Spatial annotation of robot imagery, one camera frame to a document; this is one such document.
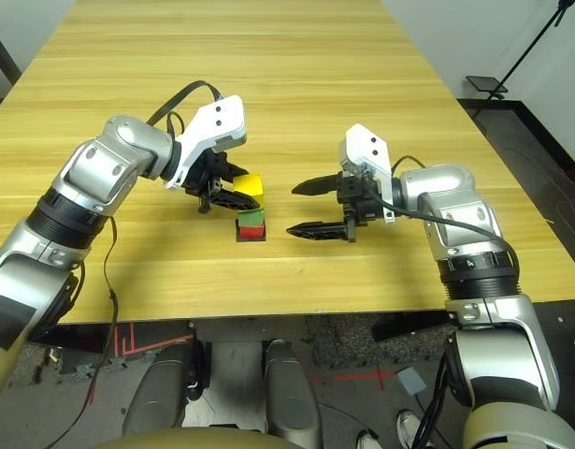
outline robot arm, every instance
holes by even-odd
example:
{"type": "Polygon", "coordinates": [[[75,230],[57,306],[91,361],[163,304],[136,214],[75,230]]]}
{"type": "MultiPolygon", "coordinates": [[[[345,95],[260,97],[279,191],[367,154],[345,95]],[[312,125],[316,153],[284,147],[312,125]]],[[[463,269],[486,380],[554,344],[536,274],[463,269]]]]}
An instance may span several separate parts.
{"type": "Polygon", "coordinates": [[[445,309],[458,327],[446,341],[447,382],[456,399],[472,408],[464,447],[508,442],[575,448],[575,433],[553,413],[559,380],[532,301],[520,293],[513,249],[503,244],[493,210],[477,194],[472,174],[443,165],[395,178],[386,142],[360,124],[347,132],[340,161],[342,172],[304,181],[294,193],[337,191],[344,221],[298,224],[288,232],[306,239],[355,241],[355,227],[368,221],[389,224],[398,214],[425,217],[426,236],[449,297],[445,309]],[[429,221],[435,218],[441,223],[429,221]],[[447,220],[483,232],[443,223],[447,220]]]}
{"type": "Polygon", "coordinates": [[[243,104],[236,95],[198,110],[177,141],[139,119],[116,116],[97,138],[79,145],[49,190],[0,247],[0,391],[22,345],[56,325],[73,306],[78,268],[108,218],[138,177],[162,178],[209,202],[255,209],[220,179],[247,171],[228,164],[224,150],[245,142],[243,104]]]}

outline sneaker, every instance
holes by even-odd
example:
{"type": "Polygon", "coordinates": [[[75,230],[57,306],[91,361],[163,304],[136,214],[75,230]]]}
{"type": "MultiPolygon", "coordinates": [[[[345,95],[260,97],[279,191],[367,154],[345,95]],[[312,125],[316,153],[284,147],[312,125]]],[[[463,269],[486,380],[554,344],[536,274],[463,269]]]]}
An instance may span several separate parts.
{"type": "MultiPolygon", "coordinates": [[[[416,432],[418,432],[418,427],[420,427],[420,419],[410,410],[402,410],[397,414],[397,420],[395,422],[397,437],[399,438],[401,447],[411,449],[416,432]]],[[[432,440],[428,440],[426,447],[435,447],[435,444],[432,440]]]]}
{"type": "Polygon", "coordinates": [[[382,446],[377,442],[378,438],[376,433],[362,430],[358,435],[358,442],[355,445],[355,449],[382,449],[382,446]]]}

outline green block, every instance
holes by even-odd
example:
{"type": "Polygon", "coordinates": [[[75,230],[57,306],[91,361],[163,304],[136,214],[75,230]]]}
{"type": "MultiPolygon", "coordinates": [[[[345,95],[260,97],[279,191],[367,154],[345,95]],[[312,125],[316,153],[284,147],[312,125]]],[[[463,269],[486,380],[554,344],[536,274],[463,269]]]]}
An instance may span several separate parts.
{"type": "Polygon", "coordinates": [[[257,227],[262,226],[265,222],[264,209],[243,210],[237,217],[239,227],[257,227]]]}

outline black base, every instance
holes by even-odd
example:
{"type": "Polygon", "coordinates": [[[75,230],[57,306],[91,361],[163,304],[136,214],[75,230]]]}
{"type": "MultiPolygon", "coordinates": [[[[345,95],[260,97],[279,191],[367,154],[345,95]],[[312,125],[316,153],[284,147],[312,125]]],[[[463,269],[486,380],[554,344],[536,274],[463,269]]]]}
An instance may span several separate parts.
{"type": "Polygon", "coordinates": [[[525,127],[528,128],[539,141],[545,151],[566,173],[575,167],[575,162],[569,156],[568,152],[566,152],[564,147],[561,146],[523,102],[511,100],[476,100],[469,98],[458,98],[457,101],[465,109],[504,109],[513,111],[525,127]]]}

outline red block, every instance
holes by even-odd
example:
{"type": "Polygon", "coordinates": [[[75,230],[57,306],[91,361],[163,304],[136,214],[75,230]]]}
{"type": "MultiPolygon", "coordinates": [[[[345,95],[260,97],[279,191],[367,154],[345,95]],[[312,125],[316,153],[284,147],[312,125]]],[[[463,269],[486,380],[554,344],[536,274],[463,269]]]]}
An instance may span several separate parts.
{"type": "Polygon", "coordinates": [[[239,229],[239,236],[242,239],[261,239],[264,235],[265,235],[264,226],[241,227],[239,229]]]}

